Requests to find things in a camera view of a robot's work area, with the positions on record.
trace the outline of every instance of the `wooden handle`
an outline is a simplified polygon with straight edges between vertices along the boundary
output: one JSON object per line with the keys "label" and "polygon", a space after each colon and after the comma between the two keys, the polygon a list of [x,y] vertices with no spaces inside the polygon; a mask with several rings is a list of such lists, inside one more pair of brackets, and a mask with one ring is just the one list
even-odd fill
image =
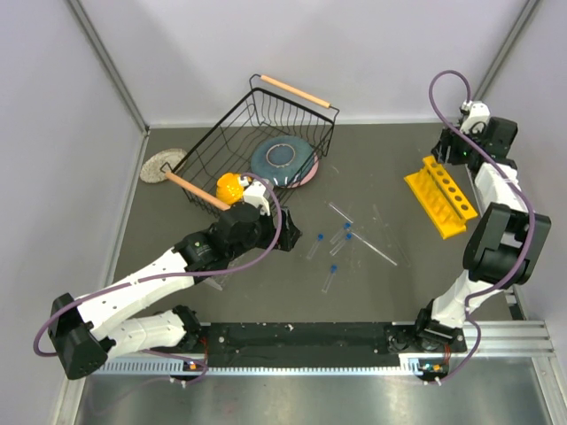
{"label": "wooden handle", "polygon": [[269,84],[272,84],[276,87],[279,87],[282,90],[289,91],[290,93],[293,93],[295,96],[303,97],[304,99],[308,100],[309,102],[313,102],[314,104],[318,104],[319,106],[322,106],[323,108],[326,108],[326,109],[330,108],[329,102],[324,101],[324,100],[320,99],[319,97],[315,97],[313,95],[310,95],[309,93],[306,93],[305,91],[301,91],[299,89],[296,89],[295,87],[292,87],[288,84],[285,84],[284,82],[275,80],[272,77],[268,77],[267,75],[261,75],[260,79],[262,81],[268,82]]}
{"label": "wooden handle", "polygon": [[228,204],[222,202],[218,197],[206,193],[204,190],[198,188],[194,184],[187,182],[186,180],[179,177],[177,174],[173,174],[171,171],[166,172],[166,177],[173,183],[178,184],[182,188],[188,190],[193,195],[200,197],[204,201],[208,202],[212,206],[216,206],[219,210],[225,211],[230,208]]}

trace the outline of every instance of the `pink plate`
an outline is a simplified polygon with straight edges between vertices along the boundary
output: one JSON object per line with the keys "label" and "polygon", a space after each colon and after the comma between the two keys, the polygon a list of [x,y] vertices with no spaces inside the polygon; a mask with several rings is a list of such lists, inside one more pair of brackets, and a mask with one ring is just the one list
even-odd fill
{"label": "pink plate", "polygon": [[288,187],[288,189],[298,188],[299,186],[303,186],[305,183],[309,182],[311,179],[315,177],[315,174],[317,173],[317,169],[319,169],[319,158],[317,157],[317,154],[315,154],[315,163],[309,170],[309,173],[307,173],[307,175],[303,178],[301,182],[293,183],[291,186]]}

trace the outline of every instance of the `white wall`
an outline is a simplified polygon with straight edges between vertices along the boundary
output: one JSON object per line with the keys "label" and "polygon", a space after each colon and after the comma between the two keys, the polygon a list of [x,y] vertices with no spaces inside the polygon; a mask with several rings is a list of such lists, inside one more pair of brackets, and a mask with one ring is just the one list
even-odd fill
{"label": "white wall", "polygon": [[[332,102],[342,120],[432,119],[433,75],[456,68],[479,84],[525,0],[82,2],[144,118],[182,125],[217,121],[253,73]],[[453,111],[463,93],[438,98]]]}
{"label": "white wall", "polygon": [[63,377],[35,332],[103,285],[141,136],[65,2],[2,2],[0,51],[0,423],[35,425]]}
{"label": "white wall", "polygon": [[544,319],[567,372],[567,3],[542,2],[485,101],[518,122],[510,152],[520,184],[552,228],[532,279],[523,287],[528,313]]}

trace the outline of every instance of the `gray table surface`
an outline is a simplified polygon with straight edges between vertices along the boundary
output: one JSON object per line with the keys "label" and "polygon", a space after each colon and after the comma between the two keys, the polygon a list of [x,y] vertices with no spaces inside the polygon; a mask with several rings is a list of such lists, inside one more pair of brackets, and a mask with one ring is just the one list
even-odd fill
{"label": "gray table surface", "polygon": [[[144,314],[184,304],[202,321],[414,320],[419,309],[446,291],[462,271],[462,253],[478,222],[473,220],[466,234],[443,241],[403,180],[422,166],[421,159],[439,132],[437,124],[337,126],[317,176],[287,203],[304,233],[292,252],[274,251],[257,266],[227,277],[223,291],[199,284],[164,298]],[[152,130],[145,157],[172,147],[188,150],[204,133],[202,128]],[[474,203],[464,167],[448,171]],[[345,221],[329,202],[348,212],[361,233],[400,264],[392,266],[357,240],[332,258],[329,238]],[[116,279],[147,265],[213,220],[173,183],[139,182]],[[394,239],[389,243],[386,226]],[[319,233],[327,240],[312,260],[306,260]],[[247,253],[240,264],[258,254]],[[323,294],[333,262],[338,271]],[[475,316],[511,319],[503,295],[487,300]]]}

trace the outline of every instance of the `metal frame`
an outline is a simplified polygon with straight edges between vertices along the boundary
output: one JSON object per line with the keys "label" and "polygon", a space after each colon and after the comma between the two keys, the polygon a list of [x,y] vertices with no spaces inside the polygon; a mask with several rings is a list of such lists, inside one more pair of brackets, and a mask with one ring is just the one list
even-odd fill
{"label": "metal frame", "polygon": [[554,425],[567,424],[565,380],[556,357],[532,359],[535,373],[540,382],[541,393],[548,407]]}
{"label": "metal frame", "polygon": [[527,24],[534,16],[534,13],[536,12],[536,9],[540,5],[540,3],[540,0],[527,0],[525,2],[522,11],[520,11],[520,14],[516,19],[516,22],[514,22],[514,25],[504,39],[504,43],[499,48],[498,53],[496,53],[493,62],[488,67],[485,76],[480,81],[478,89],[475,91],[474,96],[472,97],[473,99],[482,99],[484,96],[486,96],[486,93],[493,85],[496,75],[501,70],[502,65],[504,65],[504,62],[516,45],[518,38],[524,32]]}
{"label": "metal frame", "polygon": [[[451,122],[456,122],[461,118],[461,115],[447,115],[447,119]],[[217,123],[217,120],[206,120],[200,122],[192,122],[187,124],[153,124],[151,126],[152,130],[161,130],[161,129],[175,129],[175,128],[209,128],[214,126]],[[356,118],[340,118],[337,117],[337,125],[341,126],[350,126],[350,125],[368,125],[368,124],[439,124],[439,118],[435,117],[426,117],[426,118],[403,118],[403,117],[394,117],[394,118],[376,118],[376,119],[356,119]]]}
{"label": "metal frame", "polygon": [[105,69],[108,78],[110,78],[110,81],[118,92],[119,98],[122,100],[128,111],[130,112],[132,119],[140,128],[140,131],[147,133],[150,130],[150,127],[145,122],[142,113],[140,113],[140,110],[138,109],[134,98],[132,97],[132,95],[130,95],[130,92],[126,87],[124,80],[122,80],[122,77],[120,76],[116,65],[108,54],[108,51],[106,50],[106,47],[103,44],[102,40],[98,36],[97,30],[92,25],[89,15],[82,6],[81,0],[65,0],[65,3],[75,17],[77,24],[79,25],[79,27],[81,27],[82,32],[87,37],[90,47],[92,47],[95,55],[100,61],[100,64]]}
{"label": "metal frame", "polygon": [[[396,325],[412,325],[412,322],[396,322]],[[543,321],[481,321],[482,339],[475,356],[483,358],[528,357],[532,359],[555,358],[548,329]],[[467,323],[463,328],[468,347],[477,338],[475,328]],[[466,352],[453,353],[453,358],[463,358]],[[442,359],[442,352],[404,352],[399,354],[399,367],[211,367],[208,375],[256,376],[256,375],[412,375],[416,359]],[[202,354],[187,354],[193,359],[203,359]],[[162,359],[137,353],[112,359],[96,371],[98,375],[199,375],[183,371],[183,361]]]}
{"label": "metal frame", "polygon": [[144,164],[144,154],[145,149],[148,146],[148,140],[150,140],[150,133],[142,134],[142,142],[140,143],[140,150],[136,156],[136,163],[134,164],[134,170],[132,173],[132,179],[128,184],[128,192],[126,199],[124,201],[124,206],[122,207],[122,215],[120,219],[119,226],[116,230],[116,242],[113,246],[113,252],[108,259],[108,263],[105,265],[106,275],[104,284],[101,288],[109,286],[114,282],[114,272],[116,270],[116,265],[118,263],[118,257],[120,255],[120,247],[122,246],[122,240],[124,239],[124,234],[126,233],[126,225],[128,224],[128,217],[130,215],[130,209],[132,208],[132,202],[134,201],[134,194],[136,192],[136,185],[138,184],[138,175]]}
{"label": "metal frame", "polygon": [[79,413],[85,380],[69,381],[65,378],[59,391],[50,425],[73,425]]}

